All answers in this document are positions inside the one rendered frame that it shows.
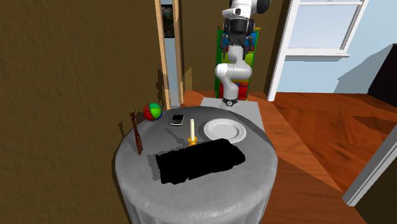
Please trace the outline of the white round plate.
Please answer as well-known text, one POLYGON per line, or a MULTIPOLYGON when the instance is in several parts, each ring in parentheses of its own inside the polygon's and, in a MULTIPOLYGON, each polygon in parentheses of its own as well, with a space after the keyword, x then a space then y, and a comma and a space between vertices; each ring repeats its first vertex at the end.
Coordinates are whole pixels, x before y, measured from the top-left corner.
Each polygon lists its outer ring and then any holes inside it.
POLYGON ((235 144, 241 142, 247 134, 243 124, 227 118, 217 118, 204 125, 204 134, 210 140, 226 139, 235 144))

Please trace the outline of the red green blue ball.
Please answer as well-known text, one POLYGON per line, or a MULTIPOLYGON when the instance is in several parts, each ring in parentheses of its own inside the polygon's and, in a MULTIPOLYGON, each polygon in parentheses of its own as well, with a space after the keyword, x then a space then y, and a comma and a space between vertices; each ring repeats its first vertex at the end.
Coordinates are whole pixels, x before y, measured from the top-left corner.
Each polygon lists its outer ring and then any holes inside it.
POLYGON ((143 114, 145 119, 149 121, 157 121, 162 117, 162 108, 159 104, 157 103, 149 103, 145 105, 143 109, 143 114))

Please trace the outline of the colourful toy shelf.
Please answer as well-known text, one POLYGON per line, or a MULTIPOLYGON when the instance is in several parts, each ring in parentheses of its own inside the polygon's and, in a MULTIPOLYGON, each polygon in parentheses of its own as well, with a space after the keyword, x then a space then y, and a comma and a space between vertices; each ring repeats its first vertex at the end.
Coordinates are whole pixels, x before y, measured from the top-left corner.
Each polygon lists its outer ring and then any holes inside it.
MULTIPOLYGON (((260 28, 255 27, 254 31, 251 33, 251 36, 253 37, 253 41, 254 41, 254 47, 249 51, 249 53, 245 57, 246 63, 251 67, 253 66, 253 62, 254 62, 254 58, 255 58, 256 44, 257 44, 259 32, 260 32, 260 28)), ((221 35, 223 33, 224 33, 223 28, 221 26, 218 26, 216 65, 221 64, 221 63, 230 63, 230 61, 228 60, 228 51, 226 52, 226 55, 223 56, 221 49, 219 48, 219 42, 221 39, 221 35)), ((246 101, 251 79, 248 78, 246 80, 232 80, 232 81, 239 88, 238 99, 240 101, 241 100, 246 101)), ((223 97, 223 84, 221 83, 220 79, 217 77, 215 77, 215 81, 214 81, 214 94, 215 94, 215 98, 221 99, 223 97)))

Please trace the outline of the white candle in yellow holder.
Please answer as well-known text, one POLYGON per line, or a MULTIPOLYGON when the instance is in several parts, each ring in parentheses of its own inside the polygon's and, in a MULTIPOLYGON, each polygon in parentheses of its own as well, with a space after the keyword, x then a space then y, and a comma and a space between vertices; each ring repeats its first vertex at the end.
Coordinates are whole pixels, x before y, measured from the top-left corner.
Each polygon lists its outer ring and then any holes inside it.
POLYGON ((195 136, 195 120, 193 118, 190 120, 190 136, 188 138, 188 142, 188 146, 193 146, 197 143, 197 138, 195 136))

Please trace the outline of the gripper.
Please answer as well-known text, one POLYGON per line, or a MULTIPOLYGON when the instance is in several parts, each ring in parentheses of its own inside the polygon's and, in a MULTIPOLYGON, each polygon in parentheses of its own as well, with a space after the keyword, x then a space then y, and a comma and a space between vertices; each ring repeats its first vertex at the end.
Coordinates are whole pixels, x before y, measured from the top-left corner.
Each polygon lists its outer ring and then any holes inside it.
POLYGON ((251 33, 254 31, 254 19, 249 20, 236 18, 226 18, 223 24, 224 34, 221 35, 219 48, 223 56, 226 55, 229 45, 244 46, 243 59, 249 51, 254 47, 253 37, 251 33))

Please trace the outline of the wooden door frame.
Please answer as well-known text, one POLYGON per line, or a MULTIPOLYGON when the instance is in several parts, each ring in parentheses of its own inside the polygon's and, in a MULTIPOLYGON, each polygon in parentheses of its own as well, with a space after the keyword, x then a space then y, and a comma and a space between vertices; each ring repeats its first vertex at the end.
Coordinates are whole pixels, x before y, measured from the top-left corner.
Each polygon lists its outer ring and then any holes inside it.
POLYGON ((184 103, 183 81, 183 51, 181 49, 181 25, 178 0, 154 0, 155 15, 157 20, 158 40, 160 46, 160 58, 162 77, 164 81, 164 101, 166 109, 180 107, 184 103), (162 4, 171 4, 173 9, 172 22, 174 25, 174 37, 171 41, 165 40, 162 4))

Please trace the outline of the brown upright wooden slat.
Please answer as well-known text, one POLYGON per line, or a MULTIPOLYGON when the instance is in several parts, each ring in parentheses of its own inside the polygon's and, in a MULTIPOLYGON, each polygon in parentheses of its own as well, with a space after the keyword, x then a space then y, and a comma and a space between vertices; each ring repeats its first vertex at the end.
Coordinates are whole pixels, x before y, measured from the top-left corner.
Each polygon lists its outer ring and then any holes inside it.
POLYGON ((135 109, 133 109, 129 113, 129 115, 130 115, 130 119, 132 122, 134 134, 135 134, 135 142, 136 142, 136 146, 137 146, 137 150, 138 150, 138 155, 141 155, 141 153, 143 152, 143 145, 141 142, 141 137, 140 137, 139 131, 137 129, 135 109))

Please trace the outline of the flower wall picture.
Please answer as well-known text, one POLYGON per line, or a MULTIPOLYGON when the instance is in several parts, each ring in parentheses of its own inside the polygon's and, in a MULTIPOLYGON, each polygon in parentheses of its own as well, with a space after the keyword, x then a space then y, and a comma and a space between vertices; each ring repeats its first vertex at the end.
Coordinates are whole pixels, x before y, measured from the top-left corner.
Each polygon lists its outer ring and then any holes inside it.
POLYGON ((174 15, 171 4, 162 4, 162 22, 164 38, 174 38, 174 15))

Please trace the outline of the white framed window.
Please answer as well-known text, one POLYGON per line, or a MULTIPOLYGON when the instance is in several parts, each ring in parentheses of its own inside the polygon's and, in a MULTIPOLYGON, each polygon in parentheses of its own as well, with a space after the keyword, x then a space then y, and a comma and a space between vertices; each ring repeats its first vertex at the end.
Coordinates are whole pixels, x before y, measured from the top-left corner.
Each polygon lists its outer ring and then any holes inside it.
POLYGON ((370 0, 291 0, 283 34, 287 57, 348 57, 370 0))

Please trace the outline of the round table with grey cloth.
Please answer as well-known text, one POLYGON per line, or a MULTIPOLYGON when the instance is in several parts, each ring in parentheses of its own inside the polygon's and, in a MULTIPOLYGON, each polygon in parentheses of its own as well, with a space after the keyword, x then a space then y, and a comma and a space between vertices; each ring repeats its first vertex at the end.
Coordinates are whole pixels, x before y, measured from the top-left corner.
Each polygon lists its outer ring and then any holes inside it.
POLYGON ((138 155, 134 130, 115 154, 115 174, 132 224, 260 224, 277 173, 278 158, 265 132, 251 120, 224 109, 195 106, 170 109, 155 122, 138 126, 143 152, 138 155), (182 125, 171 125, 184 115, 182 125), (216 118, 235 120, 246 128, 237 147, 245 161, 177 185, 163 184, 156 156, 188 146, 190 120, 200 143, 204 125, 216 118))

